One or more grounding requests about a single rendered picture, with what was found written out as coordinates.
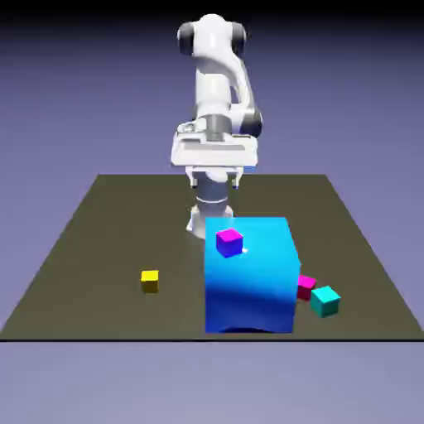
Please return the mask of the small yellow cube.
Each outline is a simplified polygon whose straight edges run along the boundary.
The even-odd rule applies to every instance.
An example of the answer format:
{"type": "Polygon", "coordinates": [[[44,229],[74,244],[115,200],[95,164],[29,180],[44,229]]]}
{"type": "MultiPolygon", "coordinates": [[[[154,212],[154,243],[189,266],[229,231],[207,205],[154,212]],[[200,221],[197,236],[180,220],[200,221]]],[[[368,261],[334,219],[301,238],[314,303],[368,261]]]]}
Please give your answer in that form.
{"type": "Polygon", "coordinates": [[[140,282],[144,293],[157,293],[159,291],[159,271],[143,270],[141,272],[140,282]]]}

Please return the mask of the small purple cube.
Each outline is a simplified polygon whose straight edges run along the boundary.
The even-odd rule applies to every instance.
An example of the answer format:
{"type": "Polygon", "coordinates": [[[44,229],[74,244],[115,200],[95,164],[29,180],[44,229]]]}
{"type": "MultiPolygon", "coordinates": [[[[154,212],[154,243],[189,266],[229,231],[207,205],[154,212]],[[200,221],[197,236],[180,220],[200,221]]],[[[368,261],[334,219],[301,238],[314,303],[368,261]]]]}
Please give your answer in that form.
{"type": "Polygon", "coordinates": [[[216,233],[216,249],[224,257],[230,258],[243,252],[243,235],[234,228],[216,233]]]}

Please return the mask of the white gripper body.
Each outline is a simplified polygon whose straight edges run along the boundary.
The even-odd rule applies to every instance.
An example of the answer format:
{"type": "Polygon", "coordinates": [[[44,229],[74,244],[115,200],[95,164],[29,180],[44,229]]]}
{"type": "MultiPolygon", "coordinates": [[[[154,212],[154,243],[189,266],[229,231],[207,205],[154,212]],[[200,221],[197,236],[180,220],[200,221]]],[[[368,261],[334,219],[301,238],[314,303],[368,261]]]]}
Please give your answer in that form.
{"type": "Polygon", "coordinates": [[[174,136],[174,166],[256,166],[258,140],[252,136],[224,134],[222,142],[206,140],[204,132],[181,132],[174,136]]]}

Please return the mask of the small pink cube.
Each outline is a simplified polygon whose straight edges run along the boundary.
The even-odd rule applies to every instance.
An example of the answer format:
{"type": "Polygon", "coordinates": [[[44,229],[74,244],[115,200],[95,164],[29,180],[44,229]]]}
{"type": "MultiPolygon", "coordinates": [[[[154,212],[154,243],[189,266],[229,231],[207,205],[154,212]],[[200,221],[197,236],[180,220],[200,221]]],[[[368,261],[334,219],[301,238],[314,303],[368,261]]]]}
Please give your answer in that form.
{"type": "Polygon", "coordinates": [[[303,301],[311,299],[311,291],[316,286],[316,279],[305,275],[300,275],[297,284],[297,298],[303,301]]]}

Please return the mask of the small cyan cube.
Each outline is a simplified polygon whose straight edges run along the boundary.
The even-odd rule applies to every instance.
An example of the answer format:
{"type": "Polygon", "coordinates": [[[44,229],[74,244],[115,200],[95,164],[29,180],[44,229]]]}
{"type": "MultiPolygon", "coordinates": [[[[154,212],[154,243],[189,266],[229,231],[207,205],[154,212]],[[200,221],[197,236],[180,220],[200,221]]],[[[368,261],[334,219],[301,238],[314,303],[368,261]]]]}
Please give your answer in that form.
{"type": "Polygon", "coordinates": [[[332,316],[339,310],[341,297],[330,286],[319,287],[311,291],[311,309],[321,318],[332,316]]]}

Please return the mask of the large blue box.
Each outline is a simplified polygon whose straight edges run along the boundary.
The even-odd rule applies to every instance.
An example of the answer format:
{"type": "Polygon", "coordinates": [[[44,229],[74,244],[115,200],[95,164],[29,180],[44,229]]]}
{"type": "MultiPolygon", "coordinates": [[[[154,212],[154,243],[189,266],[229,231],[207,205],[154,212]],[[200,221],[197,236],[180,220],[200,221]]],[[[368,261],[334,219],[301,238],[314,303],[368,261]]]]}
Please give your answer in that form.
{"type": "Polygon", "coordinates": [[[208,218],[205,223],[205,331],[290,334],[301,262],[284,217],[208,218]],[[216,234],[235,229],[240,254],[224,257],[216,234]]]}

